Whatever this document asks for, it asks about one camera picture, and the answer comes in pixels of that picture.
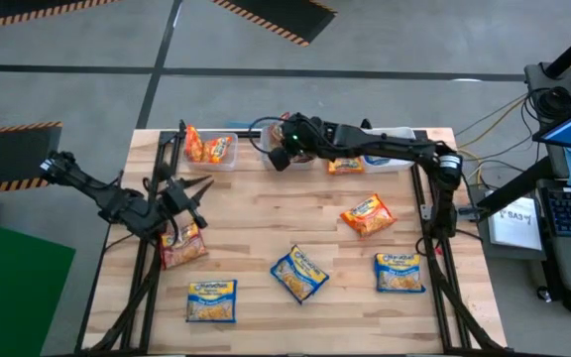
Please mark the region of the green floor mat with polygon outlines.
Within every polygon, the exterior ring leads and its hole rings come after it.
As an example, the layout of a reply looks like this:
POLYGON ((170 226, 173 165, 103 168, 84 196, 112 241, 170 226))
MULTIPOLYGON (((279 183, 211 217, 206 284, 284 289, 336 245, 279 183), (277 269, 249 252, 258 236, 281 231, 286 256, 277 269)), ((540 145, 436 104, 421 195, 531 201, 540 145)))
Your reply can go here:
POLYGON ((39 357, 75 250, 0 226, 0 357, 39 357))

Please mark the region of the clear plastic bin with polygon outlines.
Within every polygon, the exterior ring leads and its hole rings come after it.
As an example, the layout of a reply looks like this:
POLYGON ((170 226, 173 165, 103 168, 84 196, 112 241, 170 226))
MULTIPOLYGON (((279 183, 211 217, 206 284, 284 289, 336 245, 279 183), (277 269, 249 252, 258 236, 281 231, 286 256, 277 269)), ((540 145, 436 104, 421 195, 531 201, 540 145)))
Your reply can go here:
POLYGON ((239 139, 238 135, 231 131, 211 131, 206 129, 199 129, 197 131, 200 139, 203 142, 215 140, 219 138, 230 137, 231 143, 227 148, 226 155, 223 157, 221 163, 199 163, 193 162, 188 153, 186 152, 187 144, 183 144, 181 149, 181 161, 188 167, 190 171, 206 171, 206 172, 230 172, 236 167, 238 152, 239 152, 239 139))

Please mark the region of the black diagonal bar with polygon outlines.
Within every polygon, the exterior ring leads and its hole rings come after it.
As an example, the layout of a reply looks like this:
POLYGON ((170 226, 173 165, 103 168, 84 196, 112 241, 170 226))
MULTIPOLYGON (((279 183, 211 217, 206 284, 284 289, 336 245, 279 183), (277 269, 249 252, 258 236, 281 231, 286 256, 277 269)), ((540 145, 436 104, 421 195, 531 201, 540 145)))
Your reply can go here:
POLYGON ((530 193, 542 179, 553 179, 554 172, 548 157, 533 164, 523 173, 507 182, 477 203, 479 220, 489 218, 520 197, 530 193))

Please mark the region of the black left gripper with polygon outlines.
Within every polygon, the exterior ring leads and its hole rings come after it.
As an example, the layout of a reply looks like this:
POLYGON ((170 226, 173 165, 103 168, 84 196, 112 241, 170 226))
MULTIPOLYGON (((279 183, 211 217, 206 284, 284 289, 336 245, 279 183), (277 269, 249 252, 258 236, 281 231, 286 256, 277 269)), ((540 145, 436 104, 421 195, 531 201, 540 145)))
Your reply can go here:
POLYGON ((205 218, 199 214, 198 207, 203 195, 214 184, 211 176, 204 176, 200 178, 173 178, 174 171, 168 164, 161 164, 159 167, 159 177, 164 179, 167 186, 160 192, 160 196, 165 208, 172 216, 176 216, 184 211, 187 211, 194 223, 200 229, 207 227, 205 218), (188 196, 185 192, 186 189, 203 183, 193 196, 188 196))

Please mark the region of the grey computer box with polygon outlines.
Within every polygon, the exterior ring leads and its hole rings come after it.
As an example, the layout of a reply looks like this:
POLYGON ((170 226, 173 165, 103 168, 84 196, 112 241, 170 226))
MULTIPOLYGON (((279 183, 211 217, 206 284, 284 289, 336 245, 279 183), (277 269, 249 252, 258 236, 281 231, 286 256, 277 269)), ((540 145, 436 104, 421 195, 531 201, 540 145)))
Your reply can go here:
POLYGON ((549 78, 541 64, 530 64, 524 69, 528 96, 525 108, 546 127, 564 120, 571 114, 571 67, 557 78, 549 78))

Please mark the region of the grey plastic bin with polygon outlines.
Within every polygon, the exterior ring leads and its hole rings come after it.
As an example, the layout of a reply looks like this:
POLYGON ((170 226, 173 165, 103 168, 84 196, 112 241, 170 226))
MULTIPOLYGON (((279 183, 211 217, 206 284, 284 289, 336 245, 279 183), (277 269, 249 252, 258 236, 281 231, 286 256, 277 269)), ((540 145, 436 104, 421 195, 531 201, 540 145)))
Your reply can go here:
MULTIPOLYGON (((260 135, 260 148, 264 151, 269 152, 274 146, 275 140, 272 136, 272 129, 270 126, 266 126, 261 130, 260 135)), ((260 154, 260 160, 264 167, 269 171, 274 171, 275 167, 270 161, 269 157, 265 153, 260 154)), ((294 158, 290 165, 287 167, 289 170, 311 170, 314 166, 315 159, 308 159, 307 161, 301 161, 299 157, 294 158)))

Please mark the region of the white paper label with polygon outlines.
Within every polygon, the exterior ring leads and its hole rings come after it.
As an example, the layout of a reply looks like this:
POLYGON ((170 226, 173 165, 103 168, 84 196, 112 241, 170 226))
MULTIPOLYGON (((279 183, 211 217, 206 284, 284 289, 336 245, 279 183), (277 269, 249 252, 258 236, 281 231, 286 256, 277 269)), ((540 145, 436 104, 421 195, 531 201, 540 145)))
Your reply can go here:
POLYGON ((536 202, 521 197, 488 218, 492 244, 541 251, 536 202))

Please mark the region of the black hazard-striped floor mat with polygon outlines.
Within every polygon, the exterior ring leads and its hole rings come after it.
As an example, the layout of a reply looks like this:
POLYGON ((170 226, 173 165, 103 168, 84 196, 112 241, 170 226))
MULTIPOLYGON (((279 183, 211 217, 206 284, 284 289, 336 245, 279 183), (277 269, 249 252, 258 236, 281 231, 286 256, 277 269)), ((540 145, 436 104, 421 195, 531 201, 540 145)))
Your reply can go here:
POLYGON ((300 47, 308 47, 337 15, 317 0, 210 1, 300 47))
POLYGON ((107 5, 119 0, 0 0, 0 27, 107 5))
POLYGON ((0 192, 44 187, 40 164, 58 148, 63 124, 0 127, 0 192))

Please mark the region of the orange Maruchan ramen packet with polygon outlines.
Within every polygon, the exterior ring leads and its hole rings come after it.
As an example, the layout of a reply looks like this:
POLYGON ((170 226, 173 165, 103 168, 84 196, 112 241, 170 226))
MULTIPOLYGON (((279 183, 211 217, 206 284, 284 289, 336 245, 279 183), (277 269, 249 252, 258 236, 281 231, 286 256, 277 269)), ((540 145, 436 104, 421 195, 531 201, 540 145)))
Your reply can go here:
POLYGON ((209 164, 221 164, 232 144, 231 136, 217 137, 203 143, 201 160, 209 164))
POLYGON ((185 130, 184 153, 191 162, 199 163, 202 161, 203 142, 197 129, 192 125, 188 125, 185 130))
POLYGON ((365 171, 360 157, 337 158, 327 162, 327 171, 331 175, 361 174, 365 171))
POLYGON ((342 212, 340 217, 361 239, 389 228, 397 221, 377 194, 342 212))

